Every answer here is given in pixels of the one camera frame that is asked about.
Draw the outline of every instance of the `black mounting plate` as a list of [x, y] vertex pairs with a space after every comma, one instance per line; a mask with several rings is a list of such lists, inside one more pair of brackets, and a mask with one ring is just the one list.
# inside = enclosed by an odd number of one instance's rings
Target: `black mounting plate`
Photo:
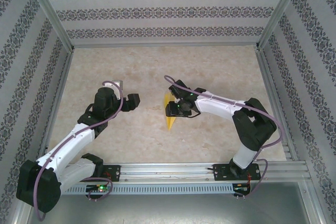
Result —
[[[102, 178], [109, 178], [112, 182], [119, 182], [120, 165], [104, 165]], [[91, 182], [100, 182], [100, 180], [90, 180]]]
[[214, 164], [213, 171], [215, 181], [248, 180], [248, 174], [250, 174], [251, 180], [260, 180], [260, 170], [258, 164], [250, 164], [240, 178], [236, 178], [235, 175], [231, 173], [229, 164]]

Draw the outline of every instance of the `enclosure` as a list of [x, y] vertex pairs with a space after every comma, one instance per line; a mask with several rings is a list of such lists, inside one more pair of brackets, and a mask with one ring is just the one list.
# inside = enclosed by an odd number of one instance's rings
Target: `enclosure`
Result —
[[[105, 80], [141, 102], [72, 163], [92, 153], [119, 181], [100, 202], [75, 184], [45, 223], [336, 222], [335, 0], [0, 0], [0, 25], [0, 223], [38, 223], [15, 197], [20, 167], [66, 137]], [[167, 129], [165, 74], [257, 98], [284, 127], [250, 198], [208, 169], [237, 153], [232, 122], [202, 113]]]

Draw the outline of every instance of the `white arm segment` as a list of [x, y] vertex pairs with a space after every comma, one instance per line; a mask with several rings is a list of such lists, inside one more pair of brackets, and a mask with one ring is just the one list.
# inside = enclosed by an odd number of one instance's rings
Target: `white arm segment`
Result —
[[252, 161], [257, 152], [250, 150], [244, 144], [240, 145], [238, 152], [233, 157], [233, 162], [241, 169], [245, 169]]
[[[69, 136], [75, 134], [76, 132], [87, 127], [86, 124], [80, 123], [76, 124], [76, 126], [72, 129], [72, 131], [67, 135], [55, 148], [53, 148], [50, 152], [48, 152], [43, 157], [40, 157], [37, 161], [42, 166], [46, 162], [46, 160], [51, 156], [51, 154], [55, 151], [55, 149], [64, 142]], [[54, 172], [59, 181], [60, 176], [62, 175], [66, 166], [70, 163], [71, 160], [89, 143], [91, 143], [95, 139], [95, 131], [88, 129], [73, 139], [66, 143], [62, 149], [52, 158], [52, 161], [47, 165], [46, 169], [53, 168]]]
[[[202, 94], [210, 95], [213, 97], [219, 97], [217, 95], [210, 93], [209, 91], [206, 91]], [[245, 101], [236, 101], [236, 100], [231, 100], [227, 98], [224, 98], [224, 99], [232, 101], [232, 102], [236, 102], [236, 103], [245, 104]], [[201, 95], [197, 97], [195, 104], [200, 112], [208, 112], [214, 115], [218, 115], [222, 118], [226, 118], [231, 121], [232, 121], [232, 116], [235, 113], [235, 111], [241, 109], [241, 107], [239, 106], [235, 106], [235, 105], [231, 105], [231, 104], [221, 102], [218, 100], [210, 99], [208, 97], [203, 97]]]
[[[219, 97], [217, 95], [213, 95], [212, 93], [206, 91], [202, 94], [207, 94], [213, 97]], [[236, 101], [224, 98], [225, 100], [229, 100], [236, 103], [242, 103], [245, 104], [245, 101]], [[200, 112], [208, 112], [214, 115], [218, 115], [222, 118], [226, 118], [228, 120], [231, 120], [233, 122], [232, 116], [235, 113], [235, 111], [240, 110], [241, 107], [231, 105], [225, 102], [221, 102], [218, 100], [210, 99], [207, 97], [203, 97], [199, 95], [197, 97], [197, 100], [195, 101], [196, 107]], [[252, 151], [248, 149], [244, 144], [240, 145], [240, 148], [236, 155], [233, 157], [233, 161], [236, 165], [238, 165], [241, 169], [245, 169], [252, 161], [254, 156], [257, 152]]]
[[58, 179], [62, 183], [60, 186], [61, 194], [79, 181], [91, 177], [95, 167], [96, 165], [91, 160], [81, 158], [75, 164], [65, 168]]

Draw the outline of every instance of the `metal frame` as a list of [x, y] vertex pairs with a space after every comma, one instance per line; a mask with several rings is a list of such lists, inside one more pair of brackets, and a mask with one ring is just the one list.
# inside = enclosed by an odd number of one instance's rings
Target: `metal frame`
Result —
[[[263, 172], [265, 164], [262, 162], [258, 162], [258, 164], [260, 172]], [[121, 164], [120, 181], [113, 183], [116, 188], [114, 191], [116, 191], [118, 195], [232, 193], [230, 189], [232, 181], [214, 180], [213, 172], [207, 169], [208, 167], [212, 167], [212, 165], [213, 163]], [[263, 183], [278, 182], [298, 183], [310, 223], [326, 223], [305, 161], [269, 162], [268, 171]], [[96, 183], [87, 182], [77, 184], [64, 194], [85, 194], [83, 188], [85, 188], [87, 184]], [[225, 185], [227, 185], [227, 188], [221, 190], [220, 186]], [[167, 187], [184, 188], [183, 190], [185, 191], [177, 191], [175, 189], [159, 191], [156, 189]], [[141, 193], [139, 192], [141, 188], [147, 189], [144, 193]], [[31, 214], [33, 214], [32, 207], [18, 201], [12, 223], [27, 223]]]
[[268, 38], [271, 36], [275, 26], [277, 25], [279, 19], [283, 15], [289, 2], [290, 0], [280, 0], [277, 7], [274, 9], [274, 12], [272, 13], [271, 18], [269, 19], [258, 42], [261, 48], [263, 48], [267, 43]]
[[[73, 50], [72, 43], [66, 34], [60, 20], [58, 19], [55, 10], [53, 9], [49, 0], [38, 0], [44, 9], [47, 17], [50, 19], [53, 27], [55, 28], [58, 36], [62, 42], [66, 45], [69, 51]], [[287, 4], [290, 0], [280, 0], [270, 21], [268, 22], [259, 43], [258, 47], [255, 46], [256, 57], [260, 67], [261, 75], [266, 87], [268, 98], [272, 107], [274, 116], [285, 127], [285, 140], [283, 141], [283, 147], [287, 161], [282, 162], [269, 162], [268, 171], [263, 183], [278, 183], [278, 182], [294, 182], [298, 183], [301, 192], [301, 197], [304, 202], [306, 212], [310, 223], [326, 223], [326, 219], [323, 215], [321, 205], [319, 203], [315, 188], [313, 186], [311, 176], [305, 161], [298, 161], [297, 154], [292, 143], [287, 123], [283, 115], [281, 104], [279, 102], [277, 92], [272, 81], [264, 53], [260, 48], [267, 42], [274, 27], [276, 26], [279, 18], [283, 14]], [[88, 47], [138, 47], [138, 46], [222, 46], [222, 45], [253, 45], [252, 43], [182, 43], [182, 44], [108, 44], [108, 45], [77, 45], [76, 48], [88, 48]], [[62, 92], [69, 72], [72, 55], [68, 60], [66, 70], [61, 77], [61, 87], [57, 95], [57, 101], [53, 107], [51, 114], [51, 120], [47, 127], [46, 137], [43, 142], [43, 148], [41, 148], [40, 155], [43, 155], [45, 146], [50, 140], [51, 129], [53, 128], [57, 110], [59, 108]], [[258, 163], [260, 172], [265, 169], [265, 164]], [[214, 175], [212, 171], [208, 170], [208, 167], [212, 167], [213, 163], [172, 163], [172, 164], [118, 164], [121, 165], [120, 181], [113, 183], [116, 187], [115, 192], [117, 194], [137, 194], [139, 188], [147, 188], [144, 193], [147, 194], [162, 194], [162, 191], [155, 191], [155, 188], [207, 188], [202, 191], [191, 193], [232, 193], [229, 189], [220, 190], [220, 186], [230, 186], [231, 181], [214, 181]], [[91, 182], [80, 183], [74, 185], [65, 194], [75, 195], [83, 194], [83, 190], [76, 191], [76, 188], [83, 188], [86, 184], [94, 184]], [[211, 187], [217, 187], [217, 191], [214, 192]], [[175, 194], [175, 191], [167, 191], [165, 189], [164, 194]], [[15, 207], [14, 214], [11, 216], [10, 223], [28, 223], [32, 216], [33, 208], [20, 200], [15, 200], [13, 203]]]
[[[284, 151], [287, 161], [269, 162], [268, 170], [263, 183], [279, 183], [279, 182], [294, 182], [298, 183], [301, 192], [301, 197], [306, 208], [306, 212], [310, 223], [326, 223], [321, 205], [317, 198], [315, 188], [313, 186], [311, 176], [305, 161], [297, 161], [296, 152], [289, 135], [287, 124], [282, 113], [282, 109], [276, 94], [276, 89], [271, 79], [268, 67], [265, 62], [265, 56], [262, 51], [256, 47], [256, 56], [263, 80], [266, 86], [267, 94], [271, 103], [273, 113], [277, 119], [284, 125], [286, 131], [285, 141], [283, 142]], [[54, 105], [52, 117], [56, 117], [61, 94], [66, 83], [66, 76], [70, 68], [71, 59], [62, 77], [60, 95]], [[54, 121], [51, 120], [46, 134], [45, 141], [49, 141], [51, 128]], [[263, 162], [258, 162], [260, 172], [265, 169]], [[115, 194], [227, 194], [232, 193], [229, 189], [221, 190], [221, 186], [232, 186], [231, 181], [215, 181], [211, 170], [213, 163], [136, 163], [136, 164], [118, 164], [121, 165], [120, 181], [113, 183]], [[243, 183], [246, 181], [237, 181], [235, 183]], [[71, 187], [65, 195], [84, 194], [83, 189], [92, 182], [79, 183]], [[186, 190], [185, 192], [177, 191], [179, 188]], [[22, 201], [15, 202], [16, 211], [11, 223], [28, 223], [33, 213], [33, 208]]]
[[54, 10], [50, 0], [38, 0], [41, 8], [43, 9], [44, 13], [50, 20], [50, 23], [52, 24], [53, 28], [55, 29], [58, 37], [62, 41], [63, 45], [67, 49], [68, 52], [73, 51], [73, 44], [71, 43], [71, 40], [64, 29], [61, 20], [58, 18], [56, 11]]

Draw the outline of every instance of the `wallpaper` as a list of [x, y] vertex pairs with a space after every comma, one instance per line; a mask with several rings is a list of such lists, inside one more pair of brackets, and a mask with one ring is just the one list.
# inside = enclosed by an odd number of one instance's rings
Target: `wallpaper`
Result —
[[0, 223], [36, 159], [69, 57], [37, 0], [0, 0]]
[[335, 0], [291, 0], [264, 48], [296, 151], [336, 222]]
[[257, 42], [279, 0], [50, 0], [75, 46]]

